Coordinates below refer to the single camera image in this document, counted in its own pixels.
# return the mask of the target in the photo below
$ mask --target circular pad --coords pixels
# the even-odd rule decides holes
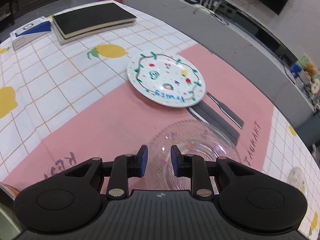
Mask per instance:
[[[61,189],[52,189],[41,193],[37,198],[40,207],[46,210],[60,210],[73,203],[73,194]]]
[[[270,188],[257,188],[247,195],[249,203],[261,209],[275,209],[284,202],[283,195]]]

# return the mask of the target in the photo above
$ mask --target decorated plate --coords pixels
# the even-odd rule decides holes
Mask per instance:
[[[294,167],[288,176],[288,184],[300,190],[305,197],[308,196],[308,185],[302,169]]]
[[[200,72],[177,54],[142,52],[128,63],[127,72],[131,84],[142,95],[161,105],[193,106],[205,94]]]
[[[177,145],[182,154],[196,154],[205,161],[226,156],[237,162],[240,157],[230,139],[214,126],[196,120],[183,120],[169,125],[148,143],[148,164],[144,176],[147,189],[190,189],[190,179],[177,178],[173,173],[170,148]],[[214,178],[213,191],[218,193]]]

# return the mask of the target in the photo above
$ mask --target silver screw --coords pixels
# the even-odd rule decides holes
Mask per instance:
[[[200,197],[209,197],[211,196],[212,191],[206,188],[198,189],[197,190],[197,195]]]
[[[124,194],[124,190],[120,189],[120,188],[113,188],[111,190],[109,190],[109,195],[113,196],[113,197],[120,197]]]

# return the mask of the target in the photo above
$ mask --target plate rim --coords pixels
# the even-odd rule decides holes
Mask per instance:
[[[161,50],[161,51],[160,51],[160,50],[154,50],[153,53],[154,53],[154,54],[165,54],[165,55],[166,55],[166,54],[170,54],[170,55],[169,55],[170,57],[177,56],[177,57],[185,60],[188,64],[190,64],[190,67],[192,67],[193,69],[195,69],[195,70],[197,71],[197,73],[199,73],[200,76],[201,76],[201,80],[202,80],[202,83],[201,83],[201,84],[202,84],[203,90],[204,90],[202,96],[201,96],[199,99],[197,99],[196,101],[190,102],[189,104],[186,104],[186,103],[185,103],[184,105],[175,106],[175,105],[173,105],[173,104],[165,104],[165,103],[163,103],[163,102],[161,102],[161,101],[156,101],[156,100],[154,100],[154,98],[153,98],[152,96],[150,96],[150,94],[148,94],[148,93],[143,93],[142,91],[138,90],[138,89],[136,88],[136,85],[133,83],[133,80],[132,80],[132,76],[133,76],[133,75],[131,75],[131,74],[129,73],[130,64],[131,64],[131,62],[135,59],[136,56],[138,56],[138,58],[139,58],[139,55],[141,55],[141,54],[144,55],[144,54],[148,54],[148,53],[150,53],[150,52],[146,52],[146,50],[143,50],[143,51],[135,54],[135,55],[130,59],[130,61],[128,61],[128,63],[127,63],[127,68],[126,68],[126,70],[127,70],[128,80],[130,81],[131,85],[135,88],[135,90],[137,90],[140,94],[142,94],[143,96],[145,96],[146,98],[150,99],[151,101],[153,101],[153,102],[155,102],[155,103],[157,103],[157,104],[160,104],[160,105],[163,105],[163,106],[167,106],[167,107],[174,107],[174,108],[187,108],[187,107],[191,107],[191,106],[194,106],[194,105],[198,104],[198,103],[204,98],[204,96],[206,95],[206,85],[205,85],[204,77],[202,76],[201,72],[196,68],[196,66],[194,66],[189,60],[187,60],[187,59],[184,58],[183,56],[178,55],[178,54],[176,54],[176,53],[174,53],[174,54],[168,53],[168,51],[166,51],[166,50]]]

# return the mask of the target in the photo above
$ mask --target white plate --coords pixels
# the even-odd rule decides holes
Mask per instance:
[[[205,94],[205,83],[200,72],[177,54],[144,51],[129,61],[127,72],[136,90],[161,105],[193,106]]]

